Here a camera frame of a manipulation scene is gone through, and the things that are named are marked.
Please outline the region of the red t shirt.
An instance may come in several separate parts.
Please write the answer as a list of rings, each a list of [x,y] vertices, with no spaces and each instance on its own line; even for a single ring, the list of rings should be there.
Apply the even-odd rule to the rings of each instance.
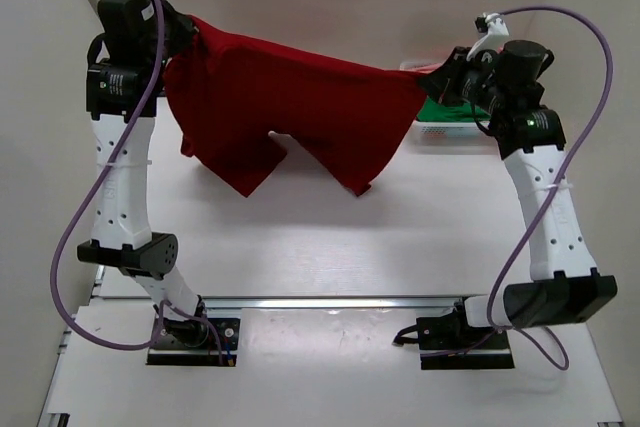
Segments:
[[[221,31],[195,19],[164,73],[181,152],[244,197],[286,157],[292,137],[361,196],[396,153],[426,93],[414,72],[384,70]]]

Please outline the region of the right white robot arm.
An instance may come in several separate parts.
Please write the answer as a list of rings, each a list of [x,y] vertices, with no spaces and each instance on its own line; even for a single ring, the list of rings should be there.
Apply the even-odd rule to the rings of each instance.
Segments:
[[[511,40],[501,48],[457,47],[422,77],[429,98],[489,115],[482,130],[497,143],[526,230],[489,294],[417,319],[396,344],[415,333],[423,349],[450,354],[501,331],[584,323],[616,296],[616,280],[599,273],[573,205],[567,170],[576,150],[566,146],[559,114],[542,103],[539,79],[554,60],[537,42]]]

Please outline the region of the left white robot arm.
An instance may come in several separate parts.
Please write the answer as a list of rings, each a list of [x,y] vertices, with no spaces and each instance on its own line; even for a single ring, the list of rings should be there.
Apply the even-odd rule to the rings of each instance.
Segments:
[[[77,248],[85,263],[133,279],[164,312],[163,330],[187,348],[209,339],[202,298],[176,266],[175,235],[152,231],[147,213],[148,153],[167,58],[153,0],[99,0],[103,33],[88,53],[86,104],[99,175],[94,226]]]

